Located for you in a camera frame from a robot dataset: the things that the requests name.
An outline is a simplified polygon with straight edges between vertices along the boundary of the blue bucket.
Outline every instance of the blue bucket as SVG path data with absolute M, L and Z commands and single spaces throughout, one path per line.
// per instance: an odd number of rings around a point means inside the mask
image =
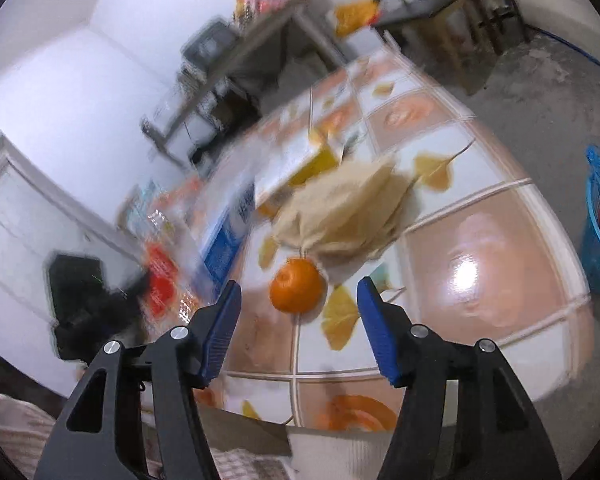
M 600 227 L 596 211 L 600 210 L 600 189 L 593 175 L 587 180 L 587 224 L 582 234 L 580 262 L 592 292 L 600 294 Z

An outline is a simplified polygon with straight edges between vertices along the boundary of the crumpled fabric bag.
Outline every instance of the crumpled fabric bag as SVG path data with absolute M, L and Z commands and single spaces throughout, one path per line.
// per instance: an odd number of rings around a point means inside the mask
M 320 260 L 377 258 L 406 227 L 413 183 L 390 157 L 348 160 L 296 190 L 273 223 L 273 237 Z

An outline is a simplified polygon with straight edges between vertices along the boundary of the desk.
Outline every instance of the desk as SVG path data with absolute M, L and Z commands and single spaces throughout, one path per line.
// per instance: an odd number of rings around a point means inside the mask
M 389 95 L 376 91 L 380 85 Z M 384 276 L 382 297 L 413 322 L 464 344 L 496 341 L 532 400 L 577 376 L 593 341 L 578 257 L 531 179 L 471 110 L 388 47 L 328 76 L 261 124 L 288 116 L 291 107 L 306 118 L 298 131 L 307 134 L 325 115 L 346 110 L 337 135 L 362 138 L 352 154 L 360 160 L 393 153 L 401 170 L 413 171 L 418 154 L 462 152 L 447 189 L 416 184 L 414 223 L 342 283 L 350 298 L 363 276 Z M 256 225 L 235 269 L 243 304 L 226 372 L 200 400 L 280 424 L 391 431 L 404 390 L 380 375 L 362 322 L 333 350 L 321 306 L 302 316 L 271 306 L 269 282 L 291 254 L 280 249 L 262 270 L 258 250 L 269 232 L 268 222 Z M 333 290 L 330 284 L 328 296 Z M 350 400 L 346 413 L 330 420 L 342 399 Z
M 315 45 L 320 57 L 328 64 L 330 70 L 346 64 L 346 58 L 330 35 L 322 30 L 309 14 L 307 3 L 304 0 L 291 0 L 279 10 L 259 16 L 247 28 L 237 44 L 216 63 L 207 80 L 200 87 L 195 97 L 182 105 L 182 108 L 170 121 L 167 129 L 160 132 L 155 128 L 144 128 L 143 133 L 151 139 L 159 152 L 169 156 L 167 144 L 182 123 L 194 113 L 198 104 L 215 88 L 215 86 L 228 74 L 236 70 L 250 54 L 263 45 L 273 34 L 280 32 L 290 22 L 294 22 L 306 34 L 307 38 Z

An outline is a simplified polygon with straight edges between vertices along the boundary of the wooden chair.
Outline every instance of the wooden chair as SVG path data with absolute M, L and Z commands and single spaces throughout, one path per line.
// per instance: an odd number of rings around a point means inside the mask
M 386 41 L 384 34 L 389 33 L 392 38 L 403 46 L 406 38 L 402 33 L 405 26 L 413 27 L 423 35 L 437 37 L 448 55 L 454 69 L 458 82 L 464 87 L 468 94 L 472 91 L 468 84 L 462 61 L 451 35 L 449 34 L 446 20 L 456 10 L 464 10 L 467 23 L 472 32 L 472 38 L 482 43 L 482 34 L 477 20 L 474 20 L 470 12 L 467 12 L 467 0 L 401 0 L 402 5 L 394 10 L 385 12 L 372 27 Z
M 522 14 L 520 13 L 520 9 L 518 8 L 518 3 L 516 0 L 506 0 L 507 7 L 504 10 L 495 9 L 493 11 L 493 18 L 491 18 L 484 6 L 483 0 L 470 0 L 477 9 L 480 19 L 480 25 L 484 27 L 489 41 L 491 41 L 491 45 L 493 46 L 493 51 L 499 56 L 502 54 L 502 42 L 500 36 L 496 31 L 496 27 L 493 25 L 493 22 L 496 23 L 500 34 L 504 32 L 504 28 L 502 25 L 502 20 L 506 18 L 515 18 L 518 20 L 518 24 L 520 26 L 520 32 L 522 33 L 522 38 L 525 40 L 525 43 L 529 43 L 529 34 L 528 30 L 526 30 L 526 25 L 524 20 L 522 19 Z

